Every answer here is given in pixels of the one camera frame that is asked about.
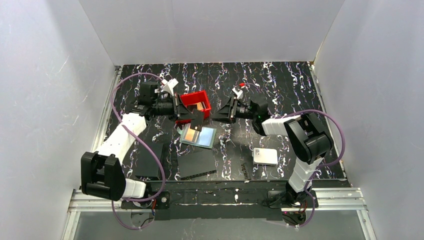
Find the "mint green card holder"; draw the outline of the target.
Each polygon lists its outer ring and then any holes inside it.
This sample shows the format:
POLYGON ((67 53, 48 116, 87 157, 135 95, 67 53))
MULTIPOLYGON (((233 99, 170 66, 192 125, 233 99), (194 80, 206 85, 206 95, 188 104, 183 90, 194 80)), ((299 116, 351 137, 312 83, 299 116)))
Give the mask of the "mint green card holder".
POLYGON ((180 134, 179 141, 182 144, 211 149, 214 145, 217 130, 211 127, 203 127, 201 130, 190 128, 190 124, 178 125, 177 132, 180 134))

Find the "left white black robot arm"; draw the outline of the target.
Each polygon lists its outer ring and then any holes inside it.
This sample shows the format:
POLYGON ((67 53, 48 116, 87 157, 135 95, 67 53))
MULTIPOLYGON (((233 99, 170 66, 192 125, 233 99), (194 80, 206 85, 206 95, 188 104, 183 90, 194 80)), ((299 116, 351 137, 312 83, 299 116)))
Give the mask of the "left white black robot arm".
POLYGON ((123 160, 148 122, 157 116, 172 121, 194 120, 196 116, 184 106, 181 95, 174 92, 178 81, 144 82, 139 95, 128 111, 119 118, 119 125, 93 152, 81 157, 81 191, 85 195, 106 200, 146 202, 146 183, 124 175, 123 160))

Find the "orange card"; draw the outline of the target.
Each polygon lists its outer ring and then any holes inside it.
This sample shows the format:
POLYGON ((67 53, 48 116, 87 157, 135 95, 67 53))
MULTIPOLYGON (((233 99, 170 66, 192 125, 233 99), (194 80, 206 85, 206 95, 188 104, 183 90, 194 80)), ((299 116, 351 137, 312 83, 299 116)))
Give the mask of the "orange card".
POLYGON ((198 130, 191 129, 190 127, 186 129, 186 133, 183 137, 185 141, 196 143, 199 138, 200 132, 198 130))

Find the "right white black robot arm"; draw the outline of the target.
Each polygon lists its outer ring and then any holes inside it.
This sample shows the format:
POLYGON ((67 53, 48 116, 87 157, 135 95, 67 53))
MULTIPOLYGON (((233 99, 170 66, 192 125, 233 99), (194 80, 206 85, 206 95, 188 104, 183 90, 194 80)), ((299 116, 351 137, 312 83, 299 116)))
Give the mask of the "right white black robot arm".
POLYGON ((293 172, 285 185, 285 192, 276 198, 277 202, 293 205, 301 203, 312 187, 313 176, 325 156, 331 152, 334 140, 320 122, 314 111, 293 113, 273 118, 264 97, 252 98, 244 103, 236 97, 216 113, 213 121, 233 124, 237 118, 251 120, 254 131, 261 136, 287 136, 296 155, 293 172))

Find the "red plastic bin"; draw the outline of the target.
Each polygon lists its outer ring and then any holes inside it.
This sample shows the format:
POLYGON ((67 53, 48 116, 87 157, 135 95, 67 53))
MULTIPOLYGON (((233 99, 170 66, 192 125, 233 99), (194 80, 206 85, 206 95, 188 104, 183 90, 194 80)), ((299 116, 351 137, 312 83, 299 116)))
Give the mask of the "red plastic bin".
POLYGON ((195 129, 195 126, 197 126, 199 130, 203 127, 204 121, 210 116, 212 109, 206 91, 201 90, 193 93, 177 94, 177 96, 179 97, 179 101, 190 113, 193 114, 195 110, 202 113, 202 120, 200 120, 199 114, 197 114, 197 116, 194 117, 194 123, 192 123, 192 128, 195 129))

